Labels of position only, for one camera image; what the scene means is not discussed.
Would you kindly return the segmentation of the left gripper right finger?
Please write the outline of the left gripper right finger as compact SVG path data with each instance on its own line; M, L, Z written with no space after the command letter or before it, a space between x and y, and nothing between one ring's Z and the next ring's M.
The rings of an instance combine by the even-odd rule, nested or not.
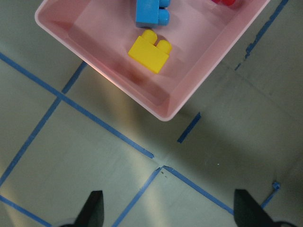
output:
M238 227L275 226L272 218L244 189L235 189L234 191L233 213Z

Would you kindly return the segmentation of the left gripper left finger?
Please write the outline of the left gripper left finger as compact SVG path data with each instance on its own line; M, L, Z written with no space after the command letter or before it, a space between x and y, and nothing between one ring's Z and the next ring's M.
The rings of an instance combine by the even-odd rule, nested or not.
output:
M75 219L74 227L102 227L104 225L104 200L102 191L92 191Z

